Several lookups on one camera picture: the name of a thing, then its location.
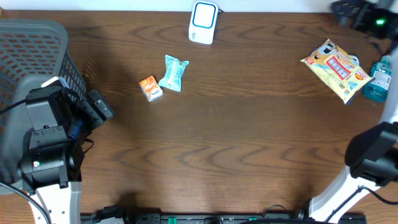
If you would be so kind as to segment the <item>teal snack pack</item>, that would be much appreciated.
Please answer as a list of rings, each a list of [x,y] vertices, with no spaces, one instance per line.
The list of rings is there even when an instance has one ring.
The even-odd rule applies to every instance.
[[[170,55],[165,55],[165,75],[159,81],[159,86],[180,92],[182,90],[182,77],[189,61],[181,61]]]

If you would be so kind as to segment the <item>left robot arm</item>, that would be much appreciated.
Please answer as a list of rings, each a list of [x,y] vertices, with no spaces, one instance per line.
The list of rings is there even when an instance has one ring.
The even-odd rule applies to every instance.
[[[80,223],[82,145],[114,113],[92,91],[80,97],[61,86],[33,89],[26,96],[33,129],[18,171],[36,223]]]

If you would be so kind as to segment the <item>blue mouthwash bottle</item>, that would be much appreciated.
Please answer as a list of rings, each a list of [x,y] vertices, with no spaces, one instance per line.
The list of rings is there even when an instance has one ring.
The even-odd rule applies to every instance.
[[[371,67],[371,78],[373,80],[363,88],[364,96],[370,100],[379,103],[386,101],[389,85],[391,84],[391,60],[390,55],[384,55],[380,62],[376,62]]]

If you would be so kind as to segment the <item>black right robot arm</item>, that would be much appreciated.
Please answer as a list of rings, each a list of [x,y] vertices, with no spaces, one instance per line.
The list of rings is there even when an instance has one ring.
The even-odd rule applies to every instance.
[[[355,136],[345,153],[345,166],[338,177],[318,196],[311,199],[299,219],[338,223],[340,218],[367,194],[397,182],[397,13],[390,11],[392,1],[335,1],[331,10],[341,25],[392,45],[370,72],[341,47],[326,40],[302,61],[345,104],[357,94],[374,87],[371,97],[383,101],[384,111],[378,125]]]

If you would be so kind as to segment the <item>small orange packet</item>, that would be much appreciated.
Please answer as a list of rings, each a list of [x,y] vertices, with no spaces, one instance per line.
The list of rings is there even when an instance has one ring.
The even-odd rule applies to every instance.
[[[164,94],[154,76],[141,80],[139,86],[149,102],[160,98]]]

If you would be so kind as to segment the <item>yellow snack bag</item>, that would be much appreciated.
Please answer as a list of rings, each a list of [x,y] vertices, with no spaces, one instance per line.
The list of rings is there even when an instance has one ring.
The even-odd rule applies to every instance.
[[[303,62],[324,84],[336,93],[344,104],[349,104],[355,94],[373,81],[360,64],[342,48],[327,39]]]

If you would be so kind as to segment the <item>small green round-logo box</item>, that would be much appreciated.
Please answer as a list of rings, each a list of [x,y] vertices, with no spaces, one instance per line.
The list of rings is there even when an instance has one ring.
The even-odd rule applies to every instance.
[[[359,61],[359,58],[357,58],[357,56],[355,56],[355,55],[350,55],[349,57],[350,57],[351,61],[352,61],[355,65],[358,65],[358,66],[361,65],[361,64],[360,64],[360,61]]]

